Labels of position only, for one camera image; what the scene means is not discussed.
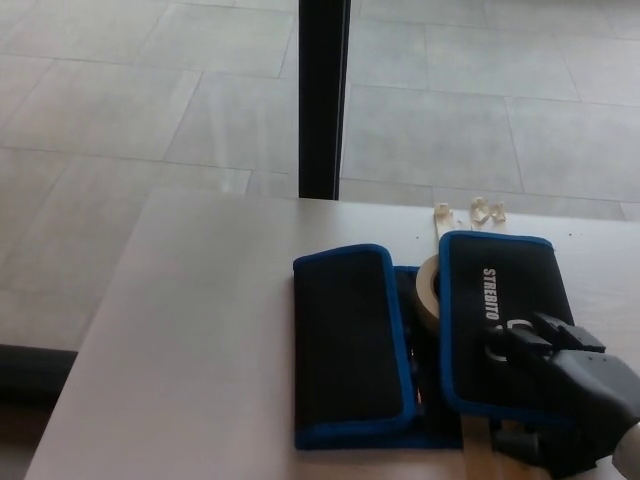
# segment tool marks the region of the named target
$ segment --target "white table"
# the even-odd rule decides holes
[[[508,224],[554,243],[576,320],[640,371],[640,225]],[[435,238],[427,208],[155,191],[27,479],[463,479],[457,452],[291,446],[292,261],[372,242],[417,265]]]

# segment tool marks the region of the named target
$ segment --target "floor tile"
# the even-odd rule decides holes
[[[298,22],[295,22],[282,61],[280,78],[298,78],[298,35]]]
[[[251,172],[248,196],[298,198],[297,173]]]
[[[160,160],[199,75],[56,62],[5,124],[3,145]]]
[[[487,0],[485,8],[496,28],[615,36],[594,0]]]
[[[349,35],[347,75],[352,83],[426,88],[424,27],[355,19]]]
[[[36,4],[36,0],[3,0],[0,2],[0,39]]]
[[[122,0],[44,2],[9,34],[2,52],[131,63],[166,7]]]
[[[0,288],[99,298],[161,166],[72,158],[5,263]]]
[[[525,192],[640,201],[640,108],[508,99]]]
[[[640,2],[637,0],[598,0],[620,38],[640,40]]]
[[[0,125],[20,106],[52,62],[0,55]]]
[[[622,212],[630,222],[640,222],[640,203],[622,203]]]
[[[431,187],[348,179],[340,180],[340,200],[425,207],[433,205]]]
[[[640,105],[640,43],[606,38],[558,38],[584,102]]]
[[[521,191],[502,98],[352,90],[345,178]]]
[[[554,217],[624,220],[618,202],[458,188],[434,187],[433,189],[434,202],[448,203],[453,208],[467,209],[475,197],[484,197],[491,204],[504,202],[507,215],[509,213],[528,213]]]
[[[35,217],[66,162],[67,157],[58,153],[0,149],[0,265]]]
[[[0,291],[0,343],[78,351],[98,301]]]
[[[0,405],[0,478],[23,480],[47,427],[50,412]]]
[[[277,77],[292,25],[291,13],[171,5],[140,62]]]
[[[236,8],[254,8],[256,10],[277,10],[297,12],[298,0],[236,0]]]
[[[360,16],[470,27],[487,24],[483,0],[362,0]]]
[[[296,92],[291,80],[205,75],[166,159],[292,171],[298,160]]]
[[[158,185],[243,194],[247,191],[249,177],[250,170],[168,164],[163,167]]]
[[[427,27],[427,59],[431,90],[578,100],[545,34]]]

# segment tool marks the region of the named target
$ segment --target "tape roll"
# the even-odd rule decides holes
[[[434,282],[438,275],[438,255],[428,258],[418,270],[416,293],[418,296],[418,314],[429,331],[440,333],[440,304],[435,292]]]

